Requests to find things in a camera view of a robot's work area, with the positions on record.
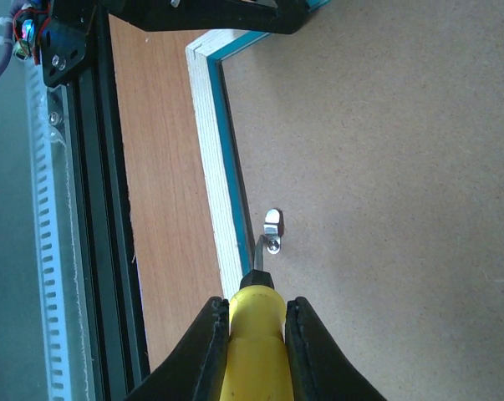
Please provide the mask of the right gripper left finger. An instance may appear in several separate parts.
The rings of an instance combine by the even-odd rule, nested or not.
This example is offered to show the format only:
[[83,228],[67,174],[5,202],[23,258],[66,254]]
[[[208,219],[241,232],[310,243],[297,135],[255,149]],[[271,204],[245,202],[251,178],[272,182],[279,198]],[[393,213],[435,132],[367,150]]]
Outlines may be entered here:
[[176,347],[128,400],[218,400],[227,366],[229,302],[211,297]]

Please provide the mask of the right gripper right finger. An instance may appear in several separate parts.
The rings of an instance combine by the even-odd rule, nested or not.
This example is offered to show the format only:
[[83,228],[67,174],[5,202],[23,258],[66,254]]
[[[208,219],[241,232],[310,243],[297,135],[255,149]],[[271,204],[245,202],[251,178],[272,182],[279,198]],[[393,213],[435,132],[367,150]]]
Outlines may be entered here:
[[288,302],[285,343],[296,400],[384,399],[345,357],[305,297]]

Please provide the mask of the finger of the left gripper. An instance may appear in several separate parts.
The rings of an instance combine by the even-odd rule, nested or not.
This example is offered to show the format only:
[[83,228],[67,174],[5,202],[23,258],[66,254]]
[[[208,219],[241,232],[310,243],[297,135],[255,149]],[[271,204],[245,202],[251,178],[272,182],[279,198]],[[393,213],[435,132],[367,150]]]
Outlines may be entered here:
[[305,1],[102,1],[109,13],[146,32],[239,29],[264,33],[296,33],[308,20]]

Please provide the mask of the yellow handled screwdriver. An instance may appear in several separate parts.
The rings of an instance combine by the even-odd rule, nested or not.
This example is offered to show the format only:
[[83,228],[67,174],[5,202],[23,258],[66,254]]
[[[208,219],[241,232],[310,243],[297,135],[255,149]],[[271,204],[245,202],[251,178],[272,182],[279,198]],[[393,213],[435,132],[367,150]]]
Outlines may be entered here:
[[252,269],[229,302],[230,335],[221,400],[293,400],[283,329],[287,306],[263,268],[263,250],[280,248],[275,236],[257,240]]

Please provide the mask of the blue picture frame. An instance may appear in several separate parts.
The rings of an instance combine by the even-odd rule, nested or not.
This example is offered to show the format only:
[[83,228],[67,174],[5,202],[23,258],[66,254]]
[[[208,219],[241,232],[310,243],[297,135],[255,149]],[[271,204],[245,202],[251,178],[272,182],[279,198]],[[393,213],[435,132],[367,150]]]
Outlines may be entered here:
[[268,35],[211,29],[186,46],[221,289],[227,299],[251,270],[255,241],[222,63]]

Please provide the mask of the small lit circuit board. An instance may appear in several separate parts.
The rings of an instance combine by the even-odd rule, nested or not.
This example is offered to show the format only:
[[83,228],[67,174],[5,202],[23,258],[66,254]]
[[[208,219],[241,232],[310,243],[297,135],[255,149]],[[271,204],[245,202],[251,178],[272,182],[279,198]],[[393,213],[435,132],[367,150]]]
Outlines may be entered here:
[[50,21],[50,7],[24,4],[13,15],[13,57],[20,61],[42,61],[43,31]]

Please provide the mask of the metal frame retaining clip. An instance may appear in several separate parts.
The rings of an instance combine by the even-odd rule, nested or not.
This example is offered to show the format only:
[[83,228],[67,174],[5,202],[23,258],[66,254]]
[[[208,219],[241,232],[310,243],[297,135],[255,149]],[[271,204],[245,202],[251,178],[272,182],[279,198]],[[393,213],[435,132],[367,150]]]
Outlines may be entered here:
[[281,251],[283,233],[283,212],[272,208],[265,215],[263,222],[263,235],[266,237],[266,247],[270,254],[276,255]]

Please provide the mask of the brown frame backing board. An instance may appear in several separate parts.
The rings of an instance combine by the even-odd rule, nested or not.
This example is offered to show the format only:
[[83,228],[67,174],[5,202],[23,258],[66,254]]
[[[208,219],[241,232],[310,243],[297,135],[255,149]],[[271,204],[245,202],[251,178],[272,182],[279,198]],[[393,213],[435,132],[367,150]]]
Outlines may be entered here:
[[277,290],[389,400],[504,400],[504,1],[332,1],[222,68]]

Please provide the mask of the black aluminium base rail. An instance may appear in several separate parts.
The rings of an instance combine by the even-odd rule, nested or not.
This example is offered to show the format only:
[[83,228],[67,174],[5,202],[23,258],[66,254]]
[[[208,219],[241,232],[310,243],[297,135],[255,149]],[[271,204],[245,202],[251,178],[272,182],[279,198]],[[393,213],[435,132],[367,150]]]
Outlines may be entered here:
[[149,374],[130,221],[109,14],[102,1],[48,1],[43,77],[70,114],[74,199],[98,400],[123,400]]

